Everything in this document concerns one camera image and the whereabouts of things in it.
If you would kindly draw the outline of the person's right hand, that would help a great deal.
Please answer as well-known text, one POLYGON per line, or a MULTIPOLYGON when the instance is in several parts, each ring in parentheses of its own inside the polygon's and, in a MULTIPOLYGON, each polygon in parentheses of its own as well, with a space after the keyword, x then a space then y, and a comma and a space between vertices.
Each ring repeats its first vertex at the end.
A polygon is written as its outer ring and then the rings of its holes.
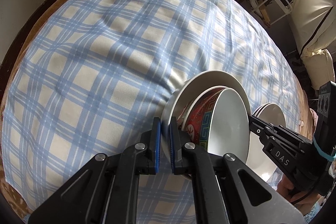
POLYGON ((315 203, 322 197, 316 191, 311 192, 309 195, 307 195, 308 192, 294 194, 293 191, 293 183, 283 174, 281 181, 277 184, 277 192, 291 203, 305 196, 304 199, 294 205, 303 215, 310 213, 315 203))

